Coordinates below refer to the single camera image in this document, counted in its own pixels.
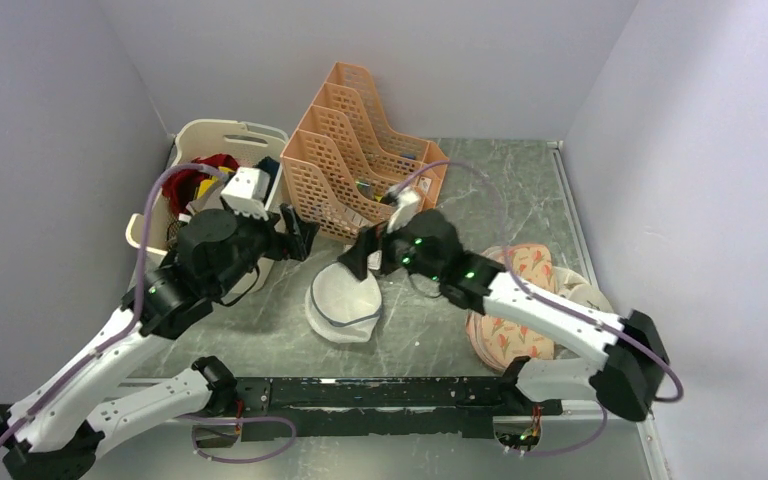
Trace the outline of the white mesh laundry bag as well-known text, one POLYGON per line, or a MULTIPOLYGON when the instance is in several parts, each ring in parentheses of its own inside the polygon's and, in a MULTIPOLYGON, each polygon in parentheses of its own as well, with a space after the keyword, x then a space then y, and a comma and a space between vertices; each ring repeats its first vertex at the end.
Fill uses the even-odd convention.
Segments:
POLYGON ((358 280, 344 265, 332 262, 307 288, 305 313, 311 329, 329 342, 367 343, 382 317, 383 296, 370 271, 358 280))

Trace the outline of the floral laundry bag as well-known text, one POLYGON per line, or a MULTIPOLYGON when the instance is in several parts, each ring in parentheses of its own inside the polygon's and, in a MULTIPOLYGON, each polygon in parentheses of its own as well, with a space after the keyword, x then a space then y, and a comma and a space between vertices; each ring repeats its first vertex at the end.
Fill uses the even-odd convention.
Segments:
MULTIPOLYGON (((523 280, 556 293, 556 280, 549 248, 519 244, 508 249, 512 266, 523 280)), ((555 343, 527 327, 501 318, 469 313, 466 333, 479 360, 495 371, 504 371, 517 357, 551 360, 555 343)))

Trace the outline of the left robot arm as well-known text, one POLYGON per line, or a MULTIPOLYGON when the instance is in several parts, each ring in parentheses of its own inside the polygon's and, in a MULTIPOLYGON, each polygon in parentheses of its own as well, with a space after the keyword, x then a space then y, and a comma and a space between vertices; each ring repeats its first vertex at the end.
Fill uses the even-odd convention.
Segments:
POLYGON ((136 393, 116 399, 112 390, 210 315, 245 275, 258 272, 261 259, 306 259, 318 229, 287 204, 265 219, 227 209, 195 215, 88 345, 34 393, 0 404, 0 454, 9 475, 78 479, 121 443, 169 420, 231 411, 237 380, 213 356, 136 393))

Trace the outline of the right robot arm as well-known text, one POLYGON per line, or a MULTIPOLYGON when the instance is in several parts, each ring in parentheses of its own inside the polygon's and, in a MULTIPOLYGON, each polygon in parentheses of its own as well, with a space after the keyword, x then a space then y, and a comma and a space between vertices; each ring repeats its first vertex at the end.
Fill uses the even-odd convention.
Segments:
POLYGON ((510 413, 536 402, 593 400, 628 421, 645 420, 671 374, 669 357, 653 319, 633 310, 622 317, 577 304, 524 282, 501 263, 464 248, 456 227, 437 210, 400 227, 364 227, 338 261, 356 279, 367 277, 368 258, 381 255, 381 271, 403 269, 439 285, 463 310, 500 318, 561 344, 569 360, 523 357, 513 362, 499 391, 510 413))

